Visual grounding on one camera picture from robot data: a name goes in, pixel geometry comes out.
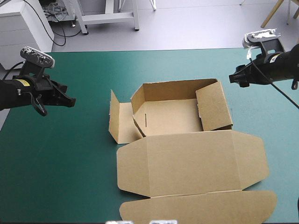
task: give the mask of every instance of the box lid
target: box lid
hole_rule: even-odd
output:
[[[120,214],[135,224],[153,219],[176,219],[179,224],[260,224],[270,217],[276,202],[272,191],[218,192],[125,202]]]
[[[142,138],[132,119],[131,103],[120,103],[111,90],[109,132],[118,144]]]
[[[149,197],[242,190],[268,175],[263,141],[231,130],[147,136],[117,151],[119,188]]]
[[[131,103],[144,136],[231,129],[233,124],[222,85],[213,78],[145,83]]]

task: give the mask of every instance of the cardboard side flap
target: cardboard side flap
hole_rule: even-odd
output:
[[[121,103],[119,116],[118,144],[126,144],[142,138],[133,121],[131,103]]]
[[[118,144],[127,144],[142,138],[134,125],[131,103],[120,103],[111,90],[109,132]]]
[[[260,224],[273,213],[276,202],[272,191],[221,192],[125,202],[120,214],[135,224],[157,219],[176,219],[181,224]]]
[[[117,150],[117,184],[122,190],[150,196],[146,138]]]
[[[223,127],[231,129],[233,122],[220,82],[197,90],[196,97],[204,131]]]
[[[195,99],[195,91],[217,82],[217,79],[195,79],[160,83],[145,83],[145,101]]]
[[[241,188],[245,189],[269,175],[263,140],[253,135],[232,131]]]
[[[118,142],[119,134],[119,115],[120,115],[120,102],[116,98],[114,92],[111,90],[110,100],[110,120],[109,120],[109,132],[112,137]]]
[[[135,114],[138,109],[145,102],[144,98],[144,84],[139,87],[139,89],[133,94],[131,98],[133,113]]]

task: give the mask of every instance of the electrical cables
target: electrical cables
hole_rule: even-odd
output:
[[[81,30],[80,30],[78,33],[76,33],[76,34],[74,34],[74,35],[65,35],[63,26],[62,26],[61,24],[59,24],[59,25],[61,26],[63,35],[58,34],[58,33],[56,33],[56,32],[54,32],[54,33],[55,33],[56,35],[58,35],[58,36],[62,36],[62,37],[64,37],[64,43],[63,43],[63,44],[59,44],[59,43],[55,42],[55,41],[51,38],[51,36],[49,35],[49,33],[48,33],[48,31],[47,31],[47,29],[46,29],[46,27],[45,27],[45,25],[44,25],[44,23],[43,23],[41,17],[40,17],[39,14],[37,13],[37,11],[34,9],[34,7],[33,7],[29,2],[27,2],[26,0],[23,0],[23,1],[26,2],[26,4],[28,4],[28,5],[33,9],[33,11],[34,11],[35,14],[37,15],[38,19],[39,19],[40,22],[42,23],[43,28],[44,28],[44,30],[46,31],[48,37],[49,37],[49,38],[51,39],[51,41],[52,41],[54,44],[56,44],[57,46],[60,46],[60,47],[64,46],[64,45],[66,44],[66,38],[67,38],[67,37],[73,37],[73,36],[76,36],[76,35],[78,35],[78,34],[81,32]],[[48,13],[48,14],[49,14],[49,15],[47,15],[47,17],[49,17],[49,16],[54,16],[54,17],[56,18],[56,16],[55,16],[54,14],[50,13],[50,12],[45,11],[45,13]]]

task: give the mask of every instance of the white object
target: white object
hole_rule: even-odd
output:
[[[134,21],[135,30],[139,30],[137,1],[132,0],[133,12],[114,13],[114,0],[106,0],[105,14],[84,15],[80,1],[71,0],[83,34],[88,34],[86,25],[112,22]]]
[[[41,17],[49,35],[54,34],[37,0],[27,0]],[[53,42],[45,32],[33,9],[23,0],[11,0],[0,7],[0,63],[8,70],[24,61],[20,50],[25,46],[51,52]]]

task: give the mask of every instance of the cardboard box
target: cardboard box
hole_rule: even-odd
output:
[[[231,129],[233,124],[217,79],[145,83],[131,98],[133,112],[129,111],[129,103],[123,110],[115,105],[119,102],[113,94],[109,131],[119,144],[140,138],[132,126],[131,114],[143,137]],[[118,118],[118,125],[112,115]]]
[[[243,191],[269,175],[263,141],[231,131],[148,136],[119,148],[120,189],[150,199],[125,202],[123,220],[148,224],[260,224],[274,211],[272,191]]]
[[[111,91],[109,132],[118,144],[142,138],[133,121],[131,103],[120,103]]]

